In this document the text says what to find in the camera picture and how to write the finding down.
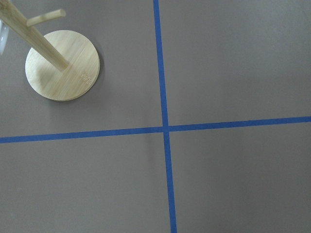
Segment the wooden mug tree stand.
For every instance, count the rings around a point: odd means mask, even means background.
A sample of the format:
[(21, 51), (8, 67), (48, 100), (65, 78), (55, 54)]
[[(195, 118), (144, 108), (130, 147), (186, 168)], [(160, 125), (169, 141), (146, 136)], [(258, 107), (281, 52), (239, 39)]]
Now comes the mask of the wooden mug tree stand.
[(92, 42), (70, 30), (42, 35), (37, 24), (65, 17), (58, 9), (26, 18), (10, 0), (0, 2), (0, 20), (31, 49), (25, 61), (25, 74), (32, 89), (54, 101), (68, 101), (84, 95), (95, 84), (100, 72), (100, 59)]

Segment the brown paper table cover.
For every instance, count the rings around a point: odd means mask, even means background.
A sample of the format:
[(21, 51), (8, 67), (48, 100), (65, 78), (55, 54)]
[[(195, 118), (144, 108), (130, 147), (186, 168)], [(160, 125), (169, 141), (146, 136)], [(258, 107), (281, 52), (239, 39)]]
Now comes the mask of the brown paper table cover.
[(3, 233), (308, 233), (308, 0), (16, 0), (63, 8), (43, 33), (87, 36), (94, 86), (65, 102), (0, 58)]

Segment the white cup on wooden stand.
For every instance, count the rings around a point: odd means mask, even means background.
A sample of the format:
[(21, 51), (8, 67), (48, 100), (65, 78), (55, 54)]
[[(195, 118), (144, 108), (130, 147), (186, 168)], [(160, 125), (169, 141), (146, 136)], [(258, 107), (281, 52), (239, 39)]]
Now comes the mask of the white cup on wooden stand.
[(0, 21), (0, 54), (2, 55), (5, 47), (6, 47), (6, 43), (7, 43), (7, 39), (8, 39), (8, 34), (9, 34), (9, 27), (4, 24), (2, 21)]

